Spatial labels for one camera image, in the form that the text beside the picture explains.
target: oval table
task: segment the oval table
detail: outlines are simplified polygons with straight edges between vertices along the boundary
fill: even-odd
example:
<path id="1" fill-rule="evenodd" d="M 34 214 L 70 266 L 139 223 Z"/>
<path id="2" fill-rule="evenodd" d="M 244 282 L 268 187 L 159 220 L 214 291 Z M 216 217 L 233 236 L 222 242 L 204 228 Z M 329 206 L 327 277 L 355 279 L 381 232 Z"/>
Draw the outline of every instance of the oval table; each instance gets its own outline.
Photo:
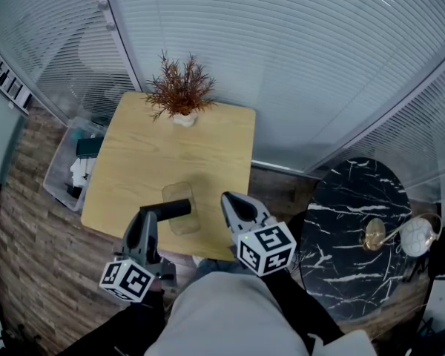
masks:
<path id="1" fill-rule="evenodd" d="M 398 178 L 373 159 L 346 160 L 318 183 L 303 223 L 300 273 L 333 319 L 362 317 L 389 299 L 406 267 L 406 255 L 396 253 L 400 237 L 369 251 L 364 232 L 378 217 L 389 235 L 411 213 Z"/>

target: black and white cube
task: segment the black and white cube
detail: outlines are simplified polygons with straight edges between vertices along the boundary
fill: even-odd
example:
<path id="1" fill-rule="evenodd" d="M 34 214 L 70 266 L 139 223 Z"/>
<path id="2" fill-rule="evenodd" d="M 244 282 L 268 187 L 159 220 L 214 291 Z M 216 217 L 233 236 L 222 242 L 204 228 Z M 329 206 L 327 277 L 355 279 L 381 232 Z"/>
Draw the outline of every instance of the black and white cube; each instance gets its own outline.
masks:
<path id="1" fill-rule="evenodd" d="M 142 302 L 155 276 L 133 260 L 107 263 L 99 286 L 126 302 Z"/>
<path id="2" fill-rule="evenodd" d="M 237 258 L 259 277 L 286 268 L 297 241 L 284 222 L 240 234 Z"/>

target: person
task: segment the person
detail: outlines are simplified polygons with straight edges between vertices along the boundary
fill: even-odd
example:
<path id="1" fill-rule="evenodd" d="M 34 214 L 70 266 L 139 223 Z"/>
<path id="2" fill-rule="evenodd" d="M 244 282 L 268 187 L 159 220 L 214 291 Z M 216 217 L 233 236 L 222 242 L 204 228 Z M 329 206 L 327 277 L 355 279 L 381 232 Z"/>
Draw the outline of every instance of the person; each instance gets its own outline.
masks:
<path id="1" fill-rule="evenodd" d="M 203 260 L 166 325 L 162 298 L 156 281 L 141 303 L 60 355 L 375 355 L 365 332 L 345 336 L 286 270 L 257 277 L 236 262 Z"/>

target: red-brown plant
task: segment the red-brown plant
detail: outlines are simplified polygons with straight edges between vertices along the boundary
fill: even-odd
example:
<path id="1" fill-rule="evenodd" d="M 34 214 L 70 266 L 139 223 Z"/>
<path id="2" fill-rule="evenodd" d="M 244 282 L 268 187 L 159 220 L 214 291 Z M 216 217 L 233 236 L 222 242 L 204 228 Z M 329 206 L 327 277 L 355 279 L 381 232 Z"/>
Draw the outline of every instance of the red-brown plant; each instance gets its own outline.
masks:
<path id="1" fill-rule="evenodd" d="M 154 120 L 162 113 L 168 112 L 170 117 L 181 113 L 189 115 L 192 111 L 203 111 L 214 105 L 210 99 L 203 99 L 213 90 L 214 78 L 204 74 L 204 66 L 199 65 L 196 56 L 190 54 L 188 62 L 183 63 L 183 72 L 179 70 L 179 61 L 169 61 L 166 53 L 160 56 L 162 60 L 162 75 L 149 80 L 155 93 L 147 96 L 147 102 L 158 107 L 158 111 L 152 115 Z"/>

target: light wood tabletop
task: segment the light wood tabletop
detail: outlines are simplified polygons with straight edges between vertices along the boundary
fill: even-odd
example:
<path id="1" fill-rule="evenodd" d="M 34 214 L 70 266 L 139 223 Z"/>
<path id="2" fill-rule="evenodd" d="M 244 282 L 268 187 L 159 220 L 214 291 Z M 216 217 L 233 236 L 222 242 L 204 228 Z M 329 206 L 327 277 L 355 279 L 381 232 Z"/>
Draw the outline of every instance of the light wood tabletop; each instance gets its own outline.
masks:
<path id="1" fill-rule="evenodd" d="M 161 203 L 162 190 L 191 186 L 200 229 L 176 235 L 158 223 L 158 247 L 181 254 L 233 260 L 231 232 L 221 211 L 224 191 L 247 194 L 255 112 L 217 103 L 191 128 L 165 114 L 157 121 L 144 93 L 126 93 L 105 135 L 82 212 L 82 224 L 123 237 L 140 206 Z"/>

